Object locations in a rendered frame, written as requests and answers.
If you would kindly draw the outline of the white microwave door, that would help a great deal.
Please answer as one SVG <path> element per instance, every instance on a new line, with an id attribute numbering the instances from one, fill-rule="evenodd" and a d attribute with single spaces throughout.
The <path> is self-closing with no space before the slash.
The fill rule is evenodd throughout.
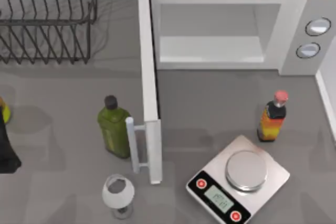
<path id="1" fill-rule="evenodd" d="M 150 183 L 163 179 L 161 120 L 158 114 L 150 0 L 138 0 L 143 117 Z"/>

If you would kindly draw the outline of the green bottle with black cap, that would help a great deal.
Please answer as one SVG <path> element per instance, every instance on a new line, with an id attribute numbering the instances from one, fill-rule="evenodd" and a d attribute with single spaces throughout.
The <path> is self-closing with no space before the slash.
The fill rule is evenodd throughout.
<path id="1" fill-rule="evenodd" d="M 97 117 L 106 150 L 122 159 L 130 157 L 125 123 L 126 118 L 130 116 L 131 114 L 126 109 L 119 107 L 115 96 L 108 95 Z"/>

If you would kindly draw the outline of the dark sauce bottle red cap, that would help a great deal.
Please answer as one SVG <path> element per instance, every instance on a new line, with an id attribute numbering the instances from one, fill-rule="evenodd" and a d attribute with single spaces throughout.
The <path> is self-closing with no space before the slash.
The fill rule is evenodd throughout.
<path id="1" fill-rule="evenodd" d="M 273 142 L 278 137 L 287 115 L 287 101 L 288 92 L 278 90 L 275 92 L 273 100 L 266 104 L 257 129 L 257 135 L 261 142 Z"/>

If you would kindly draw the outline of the clear wine glass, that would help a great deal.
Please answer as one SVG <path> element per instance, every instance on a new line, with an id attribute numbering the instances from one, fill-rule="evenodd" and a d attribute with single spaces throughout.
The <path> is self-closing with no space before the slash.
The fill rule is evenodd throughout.
<path id="1" fill-rule="evenodd" d="M 102 200 L 119 220 L 125 220 L 132 215 L 134 196 L 134 185 L 123 175 L 112 174 L 103 185 Z"/>

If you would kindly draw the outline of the silver kitchen scale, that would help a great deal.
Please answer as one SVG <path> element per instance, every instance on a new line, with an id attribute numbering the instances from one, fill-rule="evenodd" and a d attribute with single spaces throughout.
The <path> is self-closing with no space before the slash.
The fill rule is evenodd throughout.
<path id="1" fill-rule="evenodd" d="M 219 224 L 247 224 L 289 177 L 268 152 L 240 135 L 187 182 L 186 190 Z"/>

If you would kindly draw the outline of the pale microwave oven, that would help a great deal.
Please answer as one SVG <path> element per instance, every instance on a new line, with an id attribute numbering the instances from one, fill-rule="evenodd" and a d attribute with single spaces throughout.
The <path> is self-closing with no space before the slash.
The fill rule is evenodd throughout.
<path id="1" fill-rule="evenodd" d="M 336 0 L 150 0 L 156 66 L 173 69 L 271 69 L 314 75 L 336 36 Z M 308 22 L 331 21 L 309 36 Z M 300 45 L 320 45 L 312 58 Z"/>

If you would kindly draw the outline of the round microwave knob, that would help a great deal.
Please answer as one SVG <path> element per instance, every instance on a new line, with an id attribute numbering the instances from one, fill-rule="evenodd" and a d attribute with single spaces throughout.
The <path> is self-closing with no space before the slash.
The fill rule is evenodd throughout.
<path id="1" fill-rule="evenodd" d="M 309 36 L 320 36 L 329 31 L 331 28 L 331 21 L 325 17 L 311 20 L 305 27 L 306 34 Z"/>
<path id="2" fill-rule="evenodd" d="M 309 44 L 300 45 L 296 50 L 297 57 L 301 59 L 308 59 L 315 57 L 320 51 L 320 45 L 312 42 Z"/>

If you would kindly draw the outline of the yellow and orange bottle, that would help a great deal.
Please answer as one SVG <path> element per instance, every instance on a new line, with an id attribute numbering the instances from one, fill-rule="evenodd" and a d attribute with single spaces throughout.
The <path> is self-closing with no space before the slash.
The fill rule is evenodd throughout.
<path id="1" fill-rule="evenodd" d="M 11 112 L 9 106 L 2 97 L 0 97 L 0 111 L 2 113 L 4 123 L 7 124 L 11 119 Z"/>

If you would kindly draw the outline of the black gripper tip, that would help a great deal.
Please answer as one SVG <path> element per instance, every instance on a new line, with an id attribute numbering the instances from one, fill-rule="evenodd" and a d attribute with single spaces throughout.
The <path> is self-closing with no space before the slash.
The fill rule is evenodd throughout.
<path id="1" fill-rule="evenodd" d="M 0 174 L 13 174 L 21 168 L 22 162 L 10 144 L 2 112 L 0 106 Z"/>

